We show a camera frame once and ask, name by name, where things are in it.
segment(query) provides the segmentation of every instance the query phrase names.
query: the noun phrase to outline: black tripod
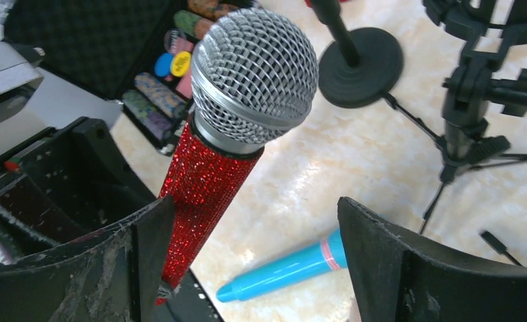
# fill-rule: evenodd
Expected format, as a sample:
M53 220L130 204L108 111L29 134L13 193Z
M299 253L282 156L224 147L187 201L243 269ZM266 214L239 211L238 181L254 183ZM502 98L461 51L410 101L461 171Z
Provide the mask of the black tripod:
M442 117L445 119L445 135L438 136L424 122L403 108L389 93L386 102L402 112L410 121L430 136L441 151L443 169L441 185L424 213L425 227L434 211L443 189L468 170L482 170L527 162L527 154L507 154L510 143L504 136L486 137L488 122L484 118L489 102L504 105L505 115L523 117L527 112L527 69L518 80L492 79L506 59L511 46L527 44L527 0L515 0L505 25L490 23L496 0L481 0L479 8L473 8L468 0L424 0L429 18L445 31L467 43L461 51L459 66L451 77L446 78L447 88ZM478 52L474 48L480 36L488 29L502 29L502 43L496 53Z

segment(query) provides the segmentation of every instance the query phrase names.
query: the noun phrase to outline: marble tabletop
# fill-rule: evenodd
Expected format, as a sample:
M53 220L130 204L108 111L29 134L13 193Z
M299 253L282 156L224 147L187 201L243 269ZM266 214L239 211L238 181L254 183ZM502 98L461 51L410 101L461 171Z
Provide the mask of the marble tabletop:
M303 0L261 0L299 25L316 53L331 42ZM495 15L506 16L502 3ZM427 18L420 0L352 0L342 4L349 29L379 27L400 41L405 67L392 94L435 132L443 132L441 83L457 65L464 42ZM481 45L494 48L495 35ZM527 68L527 46L514 47L496 78ZM491 105L489 135L505 135L527 153L525 118ZM158 193L170 159L159 155L123 116L112 131L132 168ZM194 261L192 269L226 322L360 321L348 271L331 272L246 302L219 303L218 288L234 276L318 241L337 225L337 201L351 197L417 231L433 198L441 156L428 137L380 101L340 109L320 92L307 120L266 151ZM488 229L527 266L527 165L472 172L446 188L426 235L464 252L508 262L479 237Z

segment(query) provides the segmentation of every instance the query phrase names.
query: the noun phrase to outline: silver mesh grille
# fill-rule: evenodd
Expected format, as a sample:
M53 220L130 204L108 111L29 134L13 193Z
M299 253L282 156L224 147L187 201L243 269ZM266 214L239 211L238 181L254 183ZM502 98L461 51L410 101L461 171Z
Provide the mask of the silver mesh grille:
M230 13L212 26L194 55L195 68L223 95L257 114L301 120L308 115L318 82L316 55L285 17L265 9ZM236 141L264 144L289 131L240 117L214 102L195 77L192 93L197 113Z

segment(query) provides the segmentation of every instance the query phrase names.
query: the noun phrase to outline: pink band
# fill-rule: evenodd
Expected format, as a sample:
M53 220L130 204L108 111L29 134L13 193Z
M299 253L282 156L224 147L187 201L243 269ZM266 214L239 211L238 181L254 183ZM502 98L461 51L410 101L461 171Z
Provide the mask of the pink band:
M331 247L329 247L328 238L323 238L320 241L320 252L323 253L323 258L325 259L325 262L327 262L327 265L329 265L331 270L341 269L341 267L339 266L339 263L337 263L337 261L333 257L333 253L331 252Z

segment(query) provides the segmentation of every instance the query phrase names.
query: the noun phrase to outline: black round base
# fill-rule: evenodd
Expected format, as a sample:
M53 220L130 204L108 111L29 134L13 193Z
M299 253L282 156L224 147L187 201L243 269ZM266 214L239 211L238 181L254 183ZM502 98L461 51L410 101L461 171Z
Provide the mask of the black round base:
M398 82L404 67L402 48L391 34L378 28L350 33L360 55L358 66L349 67L333 42L320 59L318 80L327 101L346 109L381 99Z

